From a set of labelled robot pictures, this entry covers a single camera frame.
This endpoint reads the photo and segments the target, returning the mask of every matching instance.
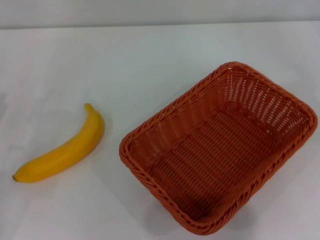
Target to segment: white background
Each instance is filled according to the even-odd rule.
[[[121,162],[121,139],[229,61],[320,114],[320,22],[0,31],[0,240],[318,240],[320,131],[221,230],[182,228]],[[44,181],[25,162],[106,120],[97,149]]]
[[[0,28],[320,20],[319,0],[1,0]]]

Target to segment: basket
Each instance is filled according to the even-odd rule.
[[[317,124],[307,104],[250,66],[229,62],[130,132],[119,154],[179,224],[209,235]]]

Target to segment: orange basket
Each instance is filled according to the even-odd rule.
[[[307,141],[315,112],[250,66],[221,65],[130,132],[123,163],[188,231],[219,230]]]

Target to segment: basket bottom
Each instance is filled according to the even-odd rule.
[[[272,154],[278,139],[239,111],[220,111],[146,168],[195,221],[213,216],[229,189]]]

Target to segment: banana tip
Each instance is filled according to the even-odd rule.
[[[19,182],[16,178],[15,178],[15,175],[12,175],[12,178],[15,182]]]
[[[90,103],[85,103],[84,108],[88,113],[95,110],[94,107]]]

